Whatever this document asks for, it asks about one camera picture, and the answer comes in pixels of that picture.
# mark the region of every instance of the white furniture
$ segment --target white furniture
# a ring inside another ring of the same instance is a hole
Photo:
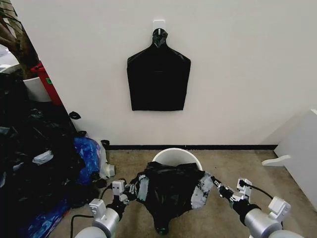
[[[317,210],[317,110],[310,110],[275,149],[279,158],[264,166],[285,166]]]

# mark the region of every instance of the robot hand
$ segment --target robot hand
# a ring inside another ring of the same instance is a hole
[[[269,214],[261,211],[256,204],[250,203],[252,183],[246,178],[239,178],[237,183],[238,192],[222,184],[215,177],[211,178],[216,185],[220,197],[229,201],[231,208],[240,215],[240,221],[249,228],[250,238],[303,238],[302,236],[285,231],[281,222],[291,209],[291,205],[285,200],[274,197],[268,208]]]
[[[118,222],[121,220],[124,209],[129,203],[127,195],[123,194],[125,181],[112,182],[113,201],[105,206],[101,199],[94,199],[89,208],[94,216],[93,226],[83,229],[75,238],[112,238]]]

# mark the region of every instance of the floor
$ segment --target floor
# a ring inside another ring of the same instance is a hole
[[[108,160],[116,165],[115,179],[133,179],[143,171],[159,151],[109,151]],[[201,162],[203,169],[213,174],[228,186],[235,188],[237,179],[245,177],[273,196],[279,196],[292,205],[290,215],[284,220],[284,228],[301,234],[306,238],[316,237],[317,212],[304,196],[295,181],[283,167],[263,167],[261,161],[276,158],[272,151],[191,151]],[[111,202],[111,190],[104,200]],[[253,191],[252,202],[262,210],[268,211],[269,198]],[[88,206],[72,209],[51,233],[50,238],[69,238],[70,219],[75,214],[90,215]],[[91,225],[89,218],[76,218],[74,235]],[[230,209],[228,202],[218,196],[217,191],[210,192],[203,208],[191,210],[173,219],[169,224],[167,238],[247,238],[248,229],[239,220],[238,215]],[[116,238],[157,238],[153,219],[146,208],[131,202],[126,207],[123,218],[118,224]]]

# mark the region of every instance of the wire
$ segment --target wire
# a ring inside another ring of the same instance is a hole
[[[269,195],[267,192],[265,192],[263,189],[260,189],[259,187],[255,187],[255,186],[249,185],[249,184],[247,184],[247,186],[258,190],[258,191],[264,193],[264,194],[265,194],[266,196],[268,196],[270,199],[273,199],[273,197],[272,197],[271,195]]]
[[[75,217],[84,217],[84,218],[93,218],[94,216],[88,216],[88,215],[74,215],[72,218],[71,218],[71,221],[70,221],[70,238],[73,238],[73,226],[74,226],[74,218]]]
[[[268,193],[268,192],[265,192],[263,189],[260,189],[259,187],[256,187],[256,186],[253,186],[253,185],[249,185],[247,184],[246,182],[244,182],[243,180],[240,181],[240,185],[241,186],[248,186],[248,187],[251,187],[251,188],[254,188],[262,193],[264,193],[266,196],[268,196],[271,200],[273,200],[273,197]]]
[[[105,193],[109,188],[112,188],[112,183],[111,183],[109,186],[107,186],[107,187],[103,190],[103,192],[101,193],[99,199],[102,199],[102,198],[103,198],[104,193]]]

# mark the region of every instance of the white bucket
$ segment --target white bucket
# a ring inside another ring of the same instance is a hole
[[[179,148],[169,148],[162,150],[157,155],[155,155],[152,161],[159,162],[163,165],[177,166],[181,164],[196,163],[199,170],[203,170],[202,165],[195,155],[188,152],[187,150]]]
[[[29,99],[36,102],[51,101],[51,98],[39,77],[26,79],[23,82],[27,88]]]

